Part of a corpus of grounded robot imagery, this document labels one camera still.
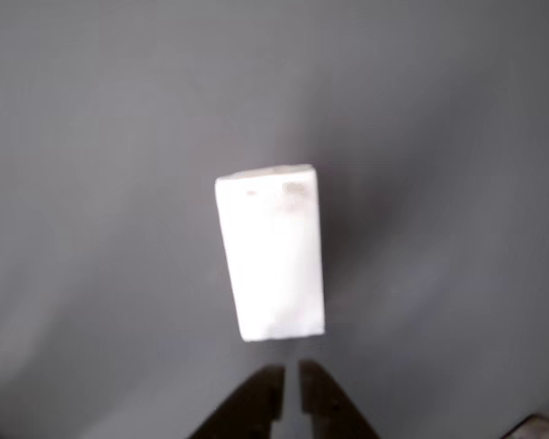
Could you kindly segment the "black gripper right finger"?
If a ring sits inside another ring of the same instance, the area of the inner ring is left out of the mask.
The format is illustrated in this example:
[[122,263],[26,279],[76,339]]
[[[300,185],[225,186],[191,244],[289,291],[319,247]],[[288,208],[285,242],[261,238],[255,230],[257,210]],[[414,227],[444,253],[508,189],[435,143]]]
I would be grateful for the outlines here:
[[378,439],[365,417],[334,380],[313,359],[298,363],[301,407],[317,439]]

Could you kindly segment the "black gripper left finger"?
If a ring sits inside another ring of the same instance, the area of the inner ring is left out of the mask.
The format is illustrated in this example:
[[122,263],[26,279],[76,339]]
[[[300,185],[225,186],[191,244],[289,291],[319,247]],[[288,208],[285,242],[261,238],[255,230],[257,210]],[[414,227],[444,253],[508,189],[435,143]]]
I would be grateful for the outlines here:
[[285,367],[269,365],[236,388],[190,436],[193,439],[271,437],[282,415]]

